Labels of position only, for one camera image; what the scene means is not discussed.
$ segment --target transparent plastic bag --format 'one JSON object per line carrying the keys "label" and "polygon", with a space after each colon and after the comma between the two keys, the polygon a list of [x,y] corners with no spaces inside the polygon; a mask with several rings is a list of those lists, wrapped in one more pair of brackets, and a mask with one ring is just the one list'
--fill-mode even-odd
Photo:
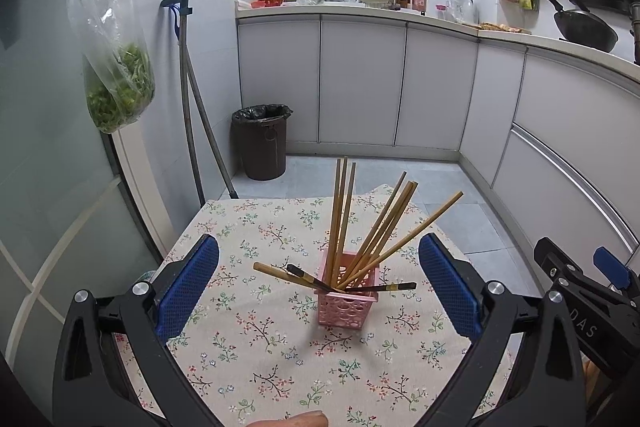
{"label": "transparent plastic bag", "polygon": [[156,90],[134,0],[67,0],[67,10],[86,59],[89,114],[110,134],[136,121]]}

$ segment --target blue gripper pad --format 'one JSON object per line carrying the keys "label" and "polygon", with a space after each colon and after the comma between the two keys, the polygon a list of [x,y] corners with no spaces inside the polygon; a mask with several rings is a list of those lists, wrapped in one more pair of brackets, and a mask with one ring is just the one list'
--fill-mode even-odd
{"label": "blue gripper pad", "polygon": [[218,266],[220,250],[215,238],[203,236],[186,258],[174,283],[158,303],[156,335],[164,344],[177,337]]}
{"label": "blue gripper pad", "polygon": [[604,277],[609,279],[613,286],[619,290],[629,288],[631,277],[628,268],[620,263],[609,250],[599,247],[593,254],[593,264],[604,274]]}
{"label": "blue gripper pad", "polygon": [[480,306],[452,264],[452,256],[429,233],[420,240],[418,258],[447,315],[462,337],[472,342],[482,333]]}

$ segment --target white countertop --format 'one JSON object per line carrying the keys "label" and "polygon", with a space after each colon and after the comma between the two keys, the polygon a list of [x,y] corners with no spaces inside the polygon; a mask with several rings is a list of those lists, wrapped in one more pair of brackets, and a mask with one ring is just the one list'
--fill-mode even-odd
{"label": "white countertop", "polygon": [[347,15],[398,20],[442,28],[465,35],[476,36],[479,39],[517,42],[525,46],[543,48],[564,55],[581,58],[582,60],[588,60],[589,62],[615,71],[616,73],[623,74],[626,77],[634,80],[635,82],[640,83],[640,66],[636,66],[635,64],[629,62],[628,60],[625,60],[624,58],[616,57],[615,55],[601,52],[594,48],[588,48],[586,46],[581,46],[580,44],[574,44],[572,42],[561,41],[558,39],[550,39],[547,37],[520,33],[476,30],[462,24],[420,15],[413,10],[393,11],[340,3],[324,3],[318,6],[286,5],[272,8],[245,9],[241,7],[239,2],[236,2],[236,19],[303,14]]}

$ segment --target metal screw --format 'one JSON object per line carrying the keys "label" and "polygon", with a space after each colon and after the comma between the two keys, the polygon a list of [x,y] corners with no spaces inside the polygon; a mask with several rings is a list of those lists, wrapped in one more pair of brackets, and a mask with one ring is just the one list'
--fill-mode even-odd
{"label": "metal screw", "polygon": [[562,302],[562,294],[556,290],[551,290],[549,292],[549,300],[555,303]]}
{"label": "metal screw", "polygon": [[74,295],[74,301],[76,302],[84,302],[86,298],[89,296],[89,292],[87,290],[80,290],[76,295]]}
{"label": "metal screw", "polygon": [[491,281],[487,285],[487,288],[489,289],[489,293],[492,293],[494,295],[501,295],[504,293],[504,284],[502,284],[501,282]]}
{"label": "metal screw", "polygon": [[133,285],[133,288],[131,291],[134,293],[134,295],[144,295],[146,292],[149,291],[149,285],[144,281],[138,282]]}

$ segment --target hand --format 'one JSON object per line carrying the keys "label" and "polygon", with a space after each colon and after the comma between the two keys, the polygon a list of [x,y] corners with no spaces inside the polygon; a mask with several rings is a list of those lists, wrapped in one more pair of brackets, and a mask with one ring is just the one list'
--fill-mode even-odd
{"label": "hand", "polygon": [[261,420],[247,427],[329,427],[329,420],[322,411],[309,411],[286,420]]}

